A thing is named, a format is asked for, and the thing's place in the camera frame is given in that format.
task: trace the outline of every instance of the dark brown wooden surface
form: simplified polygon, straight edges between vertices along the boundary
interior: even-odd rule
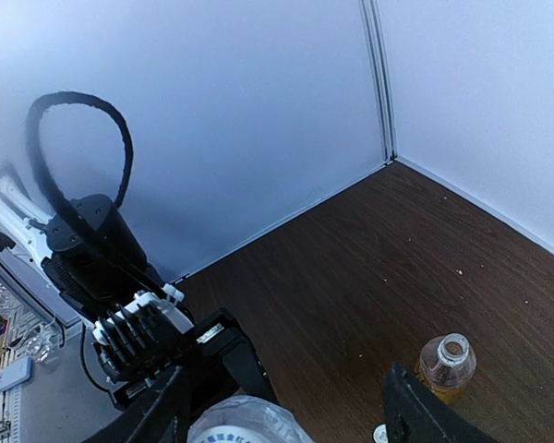
[[[454,409],[501,441],[554,442],[554,257],[395,163],[181,285],[228,307],[318,442],[370,441],[393,361],[465,334],[478,368]]]

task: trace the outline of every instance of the white wall panel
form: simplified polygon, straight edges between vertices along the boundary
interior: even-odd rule
[[[384,160],[357,2],[0,1],[0,150],[36,198],[24,117],[58,90],[125,116],[136,158],[122,212],[168,279]],[[114,194],[122,146],[106,115],[60,106],[42,128],[68,197]]]
[[[554,1],[379,11],[399,155],[554,252]]]

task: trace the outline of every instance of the black motor housing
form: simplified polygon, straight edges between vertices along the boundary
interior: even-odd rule
[[[162,279],[149,266],[146,254],[131,233],[113,201],[103,194],[70,200],[78,214],[126,260],[157,283]],[[64,299],[84,317],[95,320],[107,309],[126,305],[142,289],[134,280],[88,247],[59,215],[46,228],[47,245],[53,251],[43,269],[62,291]]]

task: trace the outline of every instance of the white bottle cap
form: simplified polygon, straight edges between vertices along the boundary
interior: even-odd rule
[[[373,441],[376,443],[388,443],[388,432],[386,431],[386,425],[379,425],[376,430],[373,431]]]
[[[193,443],[208,441],[238,441],[243,443],[271,443],[261,434],[239,426],[215,426],[199,434]]]

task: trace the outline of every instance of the bottle with amber liquid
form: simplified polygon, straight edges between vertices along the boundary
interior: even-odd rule
[[[475,370],[476,355],[462,334],[431,340],[415,365],[416,377],[445,404],[460,396]]]

